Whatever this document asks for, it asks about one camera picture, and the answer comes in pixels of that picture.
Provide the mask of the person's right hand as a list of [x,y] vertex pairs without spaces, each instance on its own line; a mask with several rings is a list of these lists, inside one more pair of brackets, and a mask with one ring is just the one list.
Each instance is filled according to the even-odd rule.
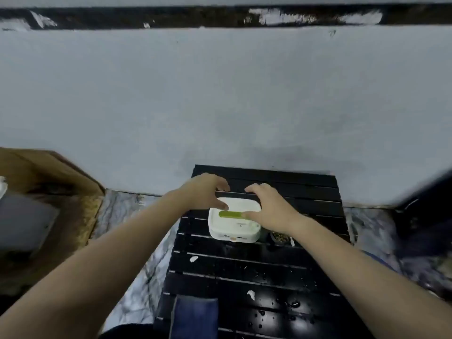
[[302,218],[279,193],[267,183],[254,183],[245,188],[247,193],[255,194],[261,204],[262,221],[257,222],[263,228],[292,235],[294,227]]

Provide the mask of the person's left hand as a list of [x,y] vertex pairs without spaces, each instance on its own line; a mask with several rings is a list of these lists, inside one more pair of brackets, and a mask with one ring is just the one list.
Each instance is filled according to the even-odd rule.
[[216,191],[230,191],[226,179],[214,174],[202,173],[178,188],[176,198],[185,210],[205,210],[211,208],[211,199],[217,198]]

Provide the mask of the white container with green handle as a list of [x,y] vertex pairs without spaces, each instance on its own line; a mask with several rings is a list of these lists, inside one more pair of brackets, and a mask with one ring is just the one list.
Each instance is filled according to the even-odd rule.
[[[218,198],[228,205],[229,212],[241,214],[245,211],[261,211],[261,205],[254,199]],[[230,242],[255,243],[260,238],[261,225],[243,218],[224,217],[221,210],[210,208],[207,225],[212,238]]]

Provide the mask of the person's left forearm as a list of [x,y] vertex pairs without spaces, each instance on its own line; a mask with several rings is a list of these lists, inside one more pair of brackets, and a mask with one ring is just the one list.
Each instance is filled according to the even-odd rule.
[[0,339],[95,339],[188,199],[168,192],[77,251],[0,317]]

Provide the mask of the person's right forearm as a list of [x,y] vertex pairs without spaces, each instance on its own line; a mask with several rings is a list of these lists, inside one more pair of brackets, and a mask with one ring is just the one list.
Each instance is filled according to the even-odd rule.
[[452,339],[452,306],[298,215],[291,236],[315,259],[376,339]]

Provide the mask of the small dark bowl of seeds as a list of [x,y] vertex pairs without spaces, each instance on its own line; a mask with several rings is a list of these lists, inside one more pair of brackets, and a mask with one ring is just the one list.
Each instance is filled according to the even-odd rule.
[[294,239],[287,234],[271,231],[270,238],[275,245],[290,245],[291,247],[295,247]]

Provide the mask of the black slatted table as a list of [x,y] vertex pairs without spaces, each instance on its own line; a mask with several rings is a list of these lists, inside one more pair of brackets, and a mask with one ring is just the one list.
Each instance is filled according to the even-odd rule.
[[[299,212],[349,241],[336,177],[195,165],[192,176],[224,177],[230,193],[218,197],[258,200],[244,189],[266,182]],[[218,339],[374,339],[345,297],[297,242],[275,245],[263,230],[256,243],[213,239],[207,210],[186,213],[178,225],[157,316],[156,331],[167,338],[176,296],[217,298]],[[190,262],[193,255],[199,256]],[[247,295],[255,291],[255,301]]]

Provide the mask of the dark blue cloth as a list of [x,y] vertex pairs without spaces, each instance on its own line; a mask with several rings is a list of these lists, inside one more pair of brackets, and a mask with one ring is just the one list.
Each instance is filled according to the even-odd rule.
[[169,339],[218,339],[218,314],[217,298],[176,296]]

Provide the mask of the brown cardboard box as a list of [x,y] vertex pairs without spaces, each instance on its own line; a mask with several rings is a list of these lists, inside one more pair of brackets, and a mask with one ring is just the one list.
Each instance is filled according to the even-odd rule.
[[0,198],[25,195],[59,209],[42,248],[28,259],[0,259],[0,314],[75,251],[87,245],[105,188],[62,155],[0,147]]

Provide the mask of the dark bulky object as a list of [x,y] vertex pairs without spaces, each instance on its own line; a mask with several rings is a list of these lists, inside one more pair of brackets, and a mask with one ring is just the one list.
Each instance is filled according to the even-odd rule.
[[401,201],[390,215],[397,258],[446,256],[452,250],[452,168]]

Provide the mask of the grey flat item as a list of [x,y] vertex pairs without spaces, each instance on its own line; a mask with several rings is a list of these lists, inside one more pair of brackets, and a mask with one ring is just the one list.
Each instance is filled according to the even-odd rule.
[[58,215],[54,206],[6,192],[0,198],[0,259],[28,259],[43,246]]

